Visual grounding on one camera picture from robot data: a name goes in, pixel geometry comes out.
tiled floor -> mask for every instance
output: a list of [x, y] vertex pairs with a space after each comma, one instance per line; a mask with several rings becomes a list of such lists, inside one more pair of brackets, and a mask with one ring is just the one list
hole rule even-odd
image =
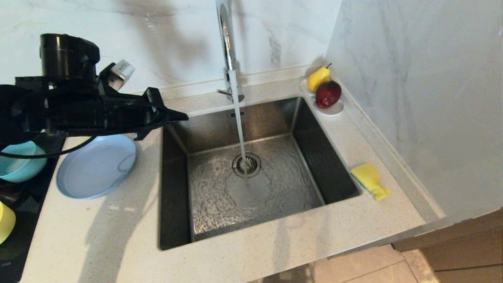
[[423, 254], [391, 245], [324, 258], [250, 283], [439, 283]]

sink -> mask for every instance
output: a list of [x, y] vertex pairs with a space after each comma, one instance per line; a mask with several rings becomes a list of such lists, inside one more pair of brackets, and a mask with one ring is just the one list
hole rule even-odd
[[302, 97], [163, 129], [162, 250], [357, 196], [358, 190]]

yellow bowl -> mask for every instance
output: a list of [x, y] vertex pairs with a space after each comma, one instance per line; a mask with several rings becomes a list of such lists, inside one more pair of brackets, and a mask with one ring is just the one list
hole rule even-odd
[[10, 235], [15, 223], [16, 215], [14, 211], [0, 201], [0, 244]]

white dish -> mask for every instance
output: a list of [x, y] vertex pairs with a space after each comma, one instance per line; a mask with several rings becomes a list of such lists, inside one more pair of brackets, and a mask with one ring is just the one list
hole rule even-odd
[[311, 96], [311, 97], [315, 97], [316, 96], [316, 93], [312, 92], [309, 90], [309, 88], [307, 87], [307, 79], [303, 79], [301, 82], [300, 82], [300, 89], [302, 89], [302, 91], [308, 95], [308, 96]]
[[337, 114], [341, 113], [344, 110], [344, 103], [339, 99], [334, 105], [328, 107], [328, 108], [319, 108], [316, 105], [316, 100], [313, 101], [313, 106], [318, 113], [325, 117], [334, 117]]

apple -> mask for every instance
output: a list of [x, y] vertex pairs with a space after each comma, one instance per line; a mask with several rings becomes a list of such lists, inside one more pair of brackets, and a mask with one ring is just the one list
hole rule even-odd
[[323, 83], [316, 90], [316, 105], [319, 108], [328, 108], [339, 101], [342, 93], [338, 83], [334, 81]]

